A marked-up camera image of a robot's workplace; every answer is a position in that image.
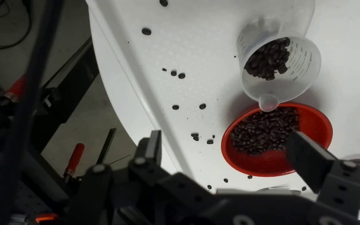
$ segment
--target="measuring cup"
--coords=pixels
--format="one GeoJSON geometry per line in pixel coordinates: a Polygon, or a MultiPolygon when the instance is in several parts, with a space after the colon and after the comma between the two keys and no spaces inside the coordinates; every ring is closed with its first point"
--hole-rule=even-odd
{"type": "Polygon", "coordinates": [[[303,35],[280,31],[278,20],[266,20],[264,25],[248,25],[237,40],[242,87],[244,92],[255,101],[263,111],[271,111],[280,103],[290,101],[304,93],[316,80],[322,57],[317,46],[303,35]],[[244,70],[251,55],[266,43],[278,38],[288,37],[291,44],[287,47],[290,57],[284,74],[275,73],[275,79],[253,77],[244,70]]]}

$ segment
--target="red container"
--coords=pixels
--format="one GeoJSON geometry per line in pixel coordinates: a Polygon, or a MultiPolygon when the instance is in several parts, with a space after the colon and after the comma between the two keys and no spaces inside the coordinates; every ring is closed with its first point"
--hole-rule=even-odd
{"type": "MultiPolygon", "coordinates": [[[[300,130],[325,149],[329,147],[333,129],[329,119],[321,111],[295,102],[282,103],[279,107],[297,108],[300,115],[300,130]]],[[[230,132],[243,119],[259,111],[261,110],[258,104],[247,107],[224,132],[222,138],[224,159],[234,169],[258,177],[276,177],[295,172],[286,159],[286,151],[266,151],[260,156],[250,156],[233,147],[230,132]]]]}

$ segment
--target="clear plastic measuring cup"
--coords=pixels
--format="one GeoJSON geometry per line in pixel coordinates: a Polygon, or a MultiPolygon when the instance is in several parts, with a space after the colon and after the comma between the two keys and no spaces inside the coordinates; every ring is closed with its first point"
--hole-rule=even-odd
{"type": "Polygon", "coordinates": [[[255,101],[263,111],[271,111],[280,103],[290,101],[303,94],[316,80],[322,57],[317,46],[305,38],[310,19],[314,10],[314,1],[299,2],[300,9],[306,14],[292,11],[279,15],[264,14],[249,23],[239,35],[237,50],[240,63],[241,80],[244,92],[255,101]],[[286,63],[288,70],[284,74],[275,74],[275,79],[253,77],[244,70],[244,66],[251,55],[266,43],[278,38],[289,37],[291,44],[287,47],[290,57],[286,63]]]}

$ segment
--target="coffee bean pile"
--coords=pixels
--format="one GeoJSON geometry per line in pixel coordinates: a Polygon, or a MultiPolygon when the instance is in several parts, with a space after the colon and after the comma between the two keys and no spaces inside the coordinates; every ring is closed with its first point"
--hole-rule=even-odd
{"type": "Polygon", "coordinates": [[[248,59],[244,66],[247,72],[254,76],[273,80],[276,70],[279,74],[285,73],[288,69],[286,62],[290,57],[290,52],[286,49],[291,43],[288,37],[279,38],[260,47],[248,59]]]}
{"type": "Polygon", "coordinates": [[[288,134],[300,129],[300,116],[294,107],[277,107],[270,112],[256,112],[231,131],[233,146],[251,156],[267,150],[284,151],[288,134]]]}

